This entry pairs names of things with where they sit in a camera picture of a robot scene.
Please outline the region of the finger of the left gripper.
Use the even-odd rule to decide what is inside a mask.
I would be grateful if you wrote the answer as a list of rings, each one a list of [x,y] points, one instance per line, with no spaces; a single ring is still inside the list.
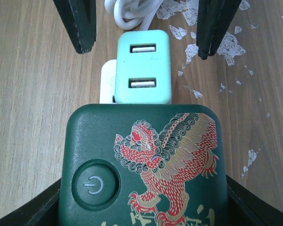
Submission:
[[[95,0],[53,1],[68,36],[78,54],[92,50],[96,41]]]
[[[213,56],[225,36],[241,0],[199,0],[196,44],[198,56]]]

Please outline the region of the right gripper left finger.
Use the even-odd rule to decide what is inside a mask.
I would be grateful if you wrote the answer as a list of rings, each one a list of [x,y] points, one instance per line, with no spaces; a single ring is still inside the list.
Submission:
[[[61,180],[0,219],[0,226],[57,226]]]

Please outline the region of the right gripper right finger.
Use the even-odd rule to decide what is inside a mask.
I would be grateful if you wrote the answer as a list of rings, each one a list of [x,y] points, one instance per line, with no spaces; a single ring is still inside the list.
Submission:
[[[283,226],[283,212],[267,204],[227,176],[229,225]]]

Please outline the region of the white power strip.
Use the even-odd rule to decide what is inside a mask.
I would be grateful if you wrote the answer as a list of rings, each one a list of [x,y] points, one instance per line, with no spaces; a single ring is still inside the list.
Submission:
[[[100,104],[115,104],[115,78],[117,60],[107,61],[101,69]]]

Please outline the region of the mint green usb charger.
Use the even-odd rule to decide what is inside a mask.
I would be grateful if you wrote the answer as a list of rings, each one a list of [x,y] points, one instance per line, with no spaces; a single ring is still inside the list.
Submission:
[[[115,102],[170,104],[170,40],[163,30],[130,31],[118,40]]]

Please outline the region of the green cube socket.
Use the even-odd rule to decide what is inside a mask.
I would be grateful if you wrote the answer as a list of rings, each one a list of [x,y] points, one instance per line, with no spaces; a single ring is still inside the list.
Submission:
[[[227,226],[221,126],[202,105],[89,104],[69,118],[61,226]]]

